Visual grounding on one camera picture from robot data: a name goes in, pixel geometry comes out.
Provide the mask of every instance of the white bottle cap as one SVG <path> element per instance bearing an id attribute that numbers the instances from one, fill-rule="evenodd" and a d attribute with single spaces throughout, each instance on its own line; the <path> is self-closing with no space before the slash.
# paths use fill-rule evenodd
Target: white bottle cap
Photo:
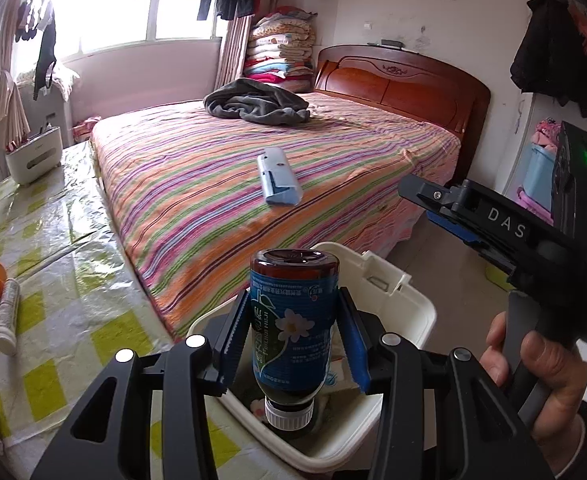
<path id="1" fill-rule="evenodd" d="M 0 352 L 6 355 L 15 355 L 16 349 L 16 335 L 7 328 L 0 326 Z"/>
<path id="2" fill-rule="evenodd" d="M 311 422 L 313 404 L 314 401 L 311 400 L 310 405 L 302 408 L 299 412 L 283 412 L 283 410 L 274 408 L 269 399 L 265 399 L 264 413 L 266 415 L 266 420 L 274 428 L 283 431 L 297 431 L 301 430 Z"/>

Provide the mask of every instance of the window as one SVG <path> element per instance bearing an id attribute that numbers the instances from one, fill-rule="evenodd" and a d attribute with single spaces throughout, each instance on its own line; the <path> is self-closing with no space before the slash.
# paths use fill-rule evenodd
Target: window
<path id="1" fill-rule="evenodd" d="M 39 7 L 42 0 L 32 0 Z M 51 0 L 56 17 L 58 59 L 143 41 L 210 39 L 226 31 L 226 22 L 196 20 L 200 0 Z M 14 44 L 13 72 L 32 70 L 38 60 L 42 32 Z"/>

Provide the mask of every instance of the wooden headboard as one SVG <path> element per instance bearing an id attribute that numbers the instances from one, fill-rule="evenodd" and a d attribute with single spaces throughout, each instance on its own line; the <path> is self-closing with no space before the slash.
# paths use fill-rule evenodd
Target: wooden headboard
<path id="1" fill-rule="evenodd" d="M 452 183 L 467 176 L 491 92 L 474 76 L 431 57 L 369 45 L 320 51 L 315 91 L 438 124 L 462 146 Z"/>

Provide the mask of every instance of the stacked quilts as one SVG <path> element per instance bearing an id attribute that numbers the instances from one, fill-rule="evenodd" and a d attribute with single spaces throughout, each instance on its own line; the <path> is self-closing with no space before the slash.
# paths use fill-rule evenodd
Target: stacked quilts
<path id="1" fill-rule="evenodd" d="M 249 35 L 244 77 L 291 92 L 311 91 L 312 17 L 297 7 L 278 7 L 257 22 Z"/>

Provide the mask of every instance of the plastic tablecloth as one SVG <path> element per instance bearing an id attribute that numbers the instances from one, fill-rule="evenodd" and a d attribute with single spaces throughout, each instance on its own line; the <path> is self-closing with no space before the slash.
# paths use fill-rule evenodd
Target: plastic tablecloth
<path id="1" fill-rule="evenodd" d="M 114 232 L 94 160 L 85 142 L 65 150 L 62 166 L 29 186 L 0 183 L 0 262 L 21 288 L 17 354 L 0 353 L 1 431 L 18 479 L 29 478 L 116 351 L 145 355 L 172 345 Z M 150 431 L 153 478 L 161 478 L 160 402 L 158 393 Z M 217 400 L 206 405 L 222 480 L 299 478 Z"/>

